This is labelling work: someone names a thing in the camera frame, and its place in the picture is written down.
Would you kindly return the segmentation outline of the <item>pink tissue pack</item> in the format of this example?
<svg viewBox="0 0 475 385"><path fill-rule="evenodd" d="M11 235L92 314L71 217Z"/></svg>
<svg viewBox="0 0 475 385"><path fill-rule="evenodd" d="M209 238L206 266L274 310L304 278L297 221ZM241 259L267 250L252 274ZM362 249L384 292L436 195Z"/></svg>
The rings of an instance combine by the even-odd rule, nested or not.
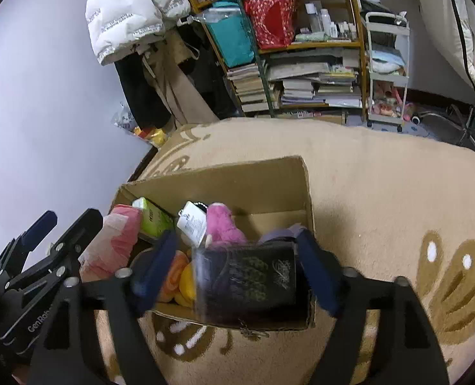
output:
<svg viewBox="0 0 475 385"><path fill-rule="evenodd" d="M137 242L142 211L128 205L116 205L103 217L103 227L79 257L83 282L94 282L112 276L127 266Z"/></svg>

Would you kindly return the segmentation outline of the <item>green tissue box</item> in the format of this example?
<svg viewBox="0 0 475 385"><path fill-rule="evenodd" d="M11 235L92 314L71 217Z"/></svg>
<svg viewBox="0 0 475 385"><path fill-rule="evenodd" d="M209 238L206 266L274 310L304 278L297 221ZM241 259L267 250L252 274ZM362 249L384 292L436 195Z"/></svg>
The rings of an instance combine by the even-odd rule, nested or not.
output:
<svg viewBox="0 0 475 385"><path fill-rule="evenodd" d="M174 229L174 219L145 197L132 202L132 207L142 211L140 233L158 239L167 230Z"/></svg>

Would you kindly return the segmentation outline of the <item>dark packaged item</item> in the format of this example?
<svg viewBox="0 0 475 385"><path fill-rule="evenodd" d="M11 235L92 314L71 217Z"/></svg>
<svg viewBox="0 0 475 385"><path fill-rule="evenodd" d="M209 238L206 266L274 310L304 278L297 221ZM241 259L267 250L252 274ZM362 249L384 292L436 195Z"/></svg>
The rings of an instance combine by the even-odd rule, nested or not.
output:
<svg viewBox="0 0 475 385"><path fill-rule="evenodd" d="M292 237L193 254L197 321L227 329L303 330L314 318L312 291Z"/></svg>

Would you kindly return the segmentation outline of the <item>pink plush bear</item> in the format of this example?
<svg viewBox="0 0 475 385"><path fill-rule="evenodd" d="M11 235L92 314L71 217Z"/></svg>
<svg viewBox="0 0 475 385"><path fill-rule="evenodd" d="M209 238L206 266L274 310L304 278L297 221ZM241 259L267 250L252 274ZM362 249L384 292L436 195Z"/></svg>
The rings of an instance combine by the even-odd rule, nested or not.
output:
<svg viewBox="0 0 475 385"><path fill-rule="evenodd" d="M247 238L234 223L230 209L223 203L212 203L206 213L206 248L214 249L246 243Z"/></svg>

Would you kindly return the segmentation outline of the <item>yellow plush toy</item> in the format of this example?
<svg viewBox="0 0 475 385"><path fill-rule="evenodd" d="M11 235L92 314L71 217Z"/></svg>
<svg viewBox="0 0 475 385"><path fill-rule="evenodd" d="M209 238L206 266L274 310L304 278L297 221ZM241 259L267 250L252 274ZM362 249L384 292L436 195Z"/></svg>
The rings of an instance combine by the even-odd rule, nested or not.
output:
<svg viewBox="0 0 475 385"><path fill-rule="evenodd" d="M188 263L183 269L178 285L178 291L175 293L174 300L180 306L193 308L196 301L197 287L193 276L193 267Z"/></svg>

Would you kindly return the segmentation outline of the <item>white-haired blindfolded plush doll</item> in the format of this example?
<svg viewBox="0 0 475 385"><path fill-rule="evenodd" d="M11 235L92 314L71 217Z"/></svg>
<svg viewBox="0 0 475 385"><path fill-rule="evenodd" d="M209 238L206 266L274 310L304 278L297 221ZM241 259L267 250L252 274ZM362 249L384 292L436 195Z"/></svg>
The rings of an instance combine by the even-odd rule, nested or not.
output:
<svg viewBox="0 0 475 385"><path fill-rule="evenodd" d="M291 225L289 228L277 228L262 235L258 244L266 244L276 239L296 239L304 230L306 230L306 227L298 223Z"/></svg>

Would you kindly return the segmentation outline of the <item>beige paw-print rug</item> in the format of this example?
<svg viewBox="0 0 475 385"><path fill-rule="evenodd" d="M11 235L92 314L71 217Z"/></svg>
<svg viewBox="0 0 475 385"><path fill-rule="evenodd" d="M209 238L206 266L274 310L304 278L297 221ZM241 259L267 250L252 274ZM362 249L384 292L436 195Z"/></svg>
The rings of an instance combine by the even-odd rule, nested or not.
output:
<svg viewBox="0 0 475 385"><path fill-rule="evenodd" d="M475 152L318 120L234 118L186 125L138 181L181 170L301 157L313 230L342 265L407 277L451 382L475 373Z"/></svg>

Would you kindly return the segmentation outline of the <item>brown cardboard box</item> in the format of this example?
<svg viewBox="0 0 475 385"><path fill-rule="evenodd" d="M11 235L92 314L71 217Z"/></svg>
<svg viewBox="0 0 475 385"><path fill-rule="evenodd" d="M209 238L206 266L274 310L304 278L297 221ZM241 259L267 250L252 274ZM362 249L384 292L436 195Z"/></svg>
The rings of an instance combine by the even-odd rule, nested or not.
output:
<svg viewBox="0 0 475 385"><path fill-rule="evenodd" d="M210 205L221 202L230 208L236 226L249 241L258 241L276 229L300 223L313 226L312 204L306 164L301 157L217 165L181 170L120 186L111 207L131 205L140 197L152 201L170 215L176 215L187 201ZM246 315L232 321L204 320L194 309L175 303L157 303L152 309L171 320L188 321L225 329L281 331L308 329L314 321L314 298L302 274L305 294L283 307L270 307L260 315Z"/></svg>

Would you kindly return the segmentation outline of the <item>beige hanging garment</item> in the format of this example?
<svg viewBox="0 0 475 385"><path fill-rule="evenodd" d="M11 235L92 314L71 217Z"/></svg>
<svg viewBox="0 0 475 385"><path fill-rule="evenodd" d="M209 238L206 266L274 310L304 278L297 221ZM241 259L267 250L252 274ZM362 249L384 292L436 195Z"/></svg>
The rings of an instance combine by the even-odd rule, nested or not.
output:
<svg viewBox="0 0 475 385"><path fill-rule="evenodd" d="M194 83L179 64L197 58L174 30L155 42L142 57L147 79L158 92L175 125L211 124L218 121Z"/></svg>

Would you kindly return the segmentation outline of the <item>stack of books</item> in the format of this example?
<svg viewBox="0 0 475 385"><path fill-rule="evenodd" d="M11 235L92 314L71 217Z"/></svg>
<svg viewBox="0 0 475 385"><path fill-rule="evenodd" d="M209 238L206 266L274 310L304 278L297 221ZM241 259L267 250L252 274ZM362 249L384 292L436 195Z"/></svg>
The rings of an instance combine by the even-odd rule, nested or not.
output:
<svg viewBox="0 0 475 385"><path fill-rule="evenodd" d="M280 109L360 109L360 51L319 48L274 53L263 67L229 69L237 100L247 114Z"/></svg>

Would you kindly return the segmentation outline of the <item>white puffer jacket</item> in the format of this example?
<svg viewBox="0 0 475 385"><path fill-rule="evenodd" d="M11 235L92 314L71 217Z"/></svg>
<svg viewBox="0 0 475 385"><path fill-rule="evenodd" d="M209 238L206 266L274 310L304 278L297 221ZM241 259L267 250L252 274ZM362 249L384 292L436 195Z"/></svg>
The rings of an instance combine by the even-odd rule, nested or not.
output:
<svg viewBox="0 0 475 385"><path fill-rule="evenodd" d="M100 65L113 64L163 40L191 12L189 0L87 0L85 18Z"/></svg>

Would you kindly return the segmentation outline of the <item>white rolling cart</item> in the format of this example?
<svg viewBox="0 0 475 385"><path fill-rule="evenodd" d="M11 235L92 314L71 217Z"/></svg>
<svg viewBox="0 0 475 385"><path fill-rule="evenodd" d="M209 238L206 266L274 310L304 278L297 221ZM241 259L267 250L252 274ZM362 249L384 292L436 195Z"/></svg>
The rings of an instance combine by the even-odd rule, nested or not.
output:
<svg viewBox="0 0 475 385"><path fill-rule="evenodd" d="M362 17L366 32L368 127L390 125L403 131L410 77L410 25L405 13L367 11Z"/></svg>

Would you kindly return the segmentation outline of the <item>wooden bookshelf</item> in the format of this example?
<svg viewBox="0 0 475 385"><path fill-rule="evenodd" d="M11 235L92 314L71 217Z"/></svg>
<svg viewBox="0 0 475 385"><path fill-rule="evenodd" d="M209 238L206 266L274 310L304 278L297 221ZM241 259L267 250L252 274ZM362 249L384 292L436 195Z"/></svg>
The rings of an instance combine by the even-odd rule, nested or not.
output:
<svg viewBox="0 0 475 385"><path fill-rule="evenodd" d="M358 0L189 0L244 116L366 111Z"/></svg>

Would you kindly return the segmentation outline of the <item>teal storage bag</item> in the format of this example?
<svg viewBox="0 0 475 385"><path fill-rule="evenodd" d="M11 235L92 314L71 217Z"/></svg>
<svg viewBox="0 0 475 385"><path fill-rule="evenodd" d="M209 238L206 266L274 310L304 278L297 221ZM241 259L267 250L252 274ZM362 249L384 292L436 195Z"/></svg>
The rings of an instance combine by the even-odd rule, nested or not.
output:
<svg viewBox="0 0 475 385"><path fill-rule="evenodd" d="M255 59L245 18L237 3L216 2L197 14L195 20L207 27L228 68L249 64Z"/></svg>

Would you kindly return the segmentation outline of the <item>red patterned bag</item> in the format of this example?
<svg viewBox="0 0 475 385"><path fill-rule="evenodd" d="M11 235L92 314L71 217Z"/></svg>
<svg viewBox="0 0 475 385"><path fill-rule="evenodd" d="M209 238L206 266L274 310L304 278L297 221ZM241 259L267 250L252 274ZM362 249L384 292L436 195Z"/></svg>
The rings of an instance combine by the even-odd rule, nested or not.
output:
<svg viewBox="0 0 475 385"><path fill-rule="evenodd" d="M295 38L298 0L245 0L260 50L282 49Z"/></svg>

